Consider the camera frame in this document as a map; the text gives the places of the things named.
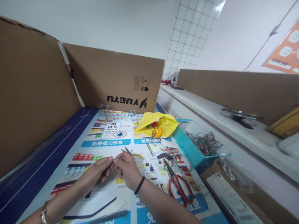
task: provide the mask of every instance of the teal box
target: teal box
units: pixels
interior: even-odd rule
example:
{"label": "teal box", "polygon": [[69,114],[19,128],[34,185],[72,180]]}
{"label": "teal box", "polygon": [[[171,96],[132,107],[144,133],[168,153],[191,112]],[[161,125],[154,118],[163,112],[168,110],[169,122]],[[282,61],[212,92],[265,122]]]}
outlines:
{"label": "teal box", "polygon": [[[183,129],[193,134],[198,133],[202,135],[206,134],[208,131],[192,120],[176,119],[176,121],[180,123],[172,133],[172,136],[183,151],[184,155],[190,161],[192,168],[196,169],[199,173],[202,173],[213,164],[214,160],[217,159],[219,155],[204,156],[185,134]],[[230,154],[230,151],[226,149],[225,146],[223,146],[219,151],[224,154]]]}

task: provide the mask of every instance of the orange poster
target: orange poster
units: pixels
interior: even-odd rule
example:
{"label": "orange poster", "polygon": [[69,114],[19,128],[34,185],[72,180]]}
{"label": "orange poster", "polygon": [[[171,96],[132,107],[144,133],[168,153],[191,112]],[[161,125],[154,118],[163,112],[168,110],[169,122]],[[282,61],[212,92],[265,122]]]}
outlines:
{"label": "orange poster", "polygon": [[286,73],[299,74],[299,21],[293,26],[263,66]]}

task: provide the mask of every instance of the hand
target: hand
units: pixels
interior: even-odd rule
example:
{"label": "hand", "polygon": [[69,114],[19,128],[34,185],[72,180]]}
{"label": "hand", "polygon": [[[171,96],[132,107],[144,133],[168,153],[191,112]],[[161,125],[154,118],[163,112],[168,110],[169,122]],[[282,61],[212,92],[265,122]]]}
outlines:
{"label": "hand", "polygon": [[88,170],[74,183],[83,196],[87,195],[96,185],[97,181],[103,183],[109,176],[113,163],[113,156],[97,160]]}
{"label": "hand", "polygon": [[122,152],[113,162],[119,177],[125,179],[129,189],[136,191],[141,182],[142,175],[138,170],[134,157],[127,152]]}

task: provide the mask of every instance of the red scissors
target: red scissors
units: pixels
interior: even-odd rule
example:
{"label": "red scissors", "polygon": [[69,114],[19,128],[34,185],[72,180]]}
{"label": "red scissors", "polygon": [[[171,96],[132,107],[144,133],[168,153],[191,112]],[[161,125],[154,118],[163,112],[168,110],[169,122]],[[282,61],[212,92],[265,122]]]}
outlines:
{"label": "red scissors", "polygon": [[[191,190],[191,188],[190,188],[188,182],[187,182],[183,177],[181,177],[180,175],[176,175],[176,174],[174,173],[174,171],[171,169],[171,167],[168,165],[168,163],[166,162],[166,160],[164,160],[164,162],[166,163],[168,172],[169,172],[169,174],[170,174],[169,191],[170,191],[171,196],[174,198],[174,195],[173,195],[173,193],[172,193],[172,191],[171,191],[171,182],[173,182],[174,185],[176,186],[176,188],[178,189],[180,195],[182,196],[183,200],[184,200],[184,206],[187,207],[187,203],[192,204],[192,203],[193,203],[193,199],[194,199],[194,198],[193,198],[192,190]],[[191,200],[189,200],[189,199],[187,198],[187,196],[186,196],[186,194],[185,194],[185,192],[184,192],[184,190],[183,190],[183,188],[182,188],[182,186],[181,186],[181,183],[180,183],[180,181],[178,180],[179,178],[180,178],[181,180],[183,180],[183,181],[185,182],[185,184],[187,185],[187,187],[188,187],[188,189],[189,189],[189,192],[190,192],[190,195],[191,195]]]}

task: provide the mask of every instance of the yellow plastic bag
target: yellow plastic bag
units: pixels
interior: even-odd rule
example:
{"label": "yellow plastic bag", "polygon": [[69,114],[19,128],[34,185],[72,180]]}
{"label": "yellow plastic bag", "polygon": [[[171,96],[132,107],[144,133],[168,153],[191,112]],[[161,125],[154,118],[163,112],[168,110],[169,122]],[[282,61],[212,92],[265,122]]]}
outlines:
{"label": "yellow plastic bag", "polygon": [[170,114],[146,112],[144,113],[144,116],[141,119],[135,132],[142,135],[152,136],[152,132],[154,129],[152,128],[152,126],[148,128],[146,126],[151,125],[154,121],[158,126],[156,131],[158,131],[158,129],[160,128],[163,131],[161,138],[169,137],[178,126],[178,122]]}

